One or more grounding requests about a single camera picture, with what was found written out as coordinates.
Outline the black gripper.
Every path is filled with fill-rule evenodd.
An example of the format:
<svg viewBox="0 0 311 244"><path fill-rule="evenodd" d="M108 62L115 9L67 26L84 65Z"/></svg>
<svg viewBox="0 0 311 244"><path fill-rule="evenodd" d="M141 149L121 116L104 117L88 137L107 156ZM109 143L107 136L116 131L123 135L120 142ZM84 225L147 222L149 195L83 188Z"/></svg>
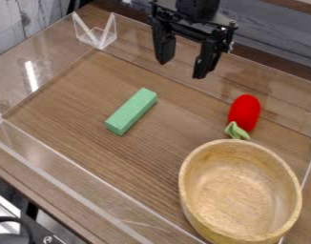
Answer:
<svg viewBox="0 0 311 244"><path fill-rule="evenodd" d="M201 42L192 77L203 79L213 71L221 52L229 52L239 25L219 12L220 0L151 0L149 23L155 59L164 65L175 56L176 34Z"/></svg>

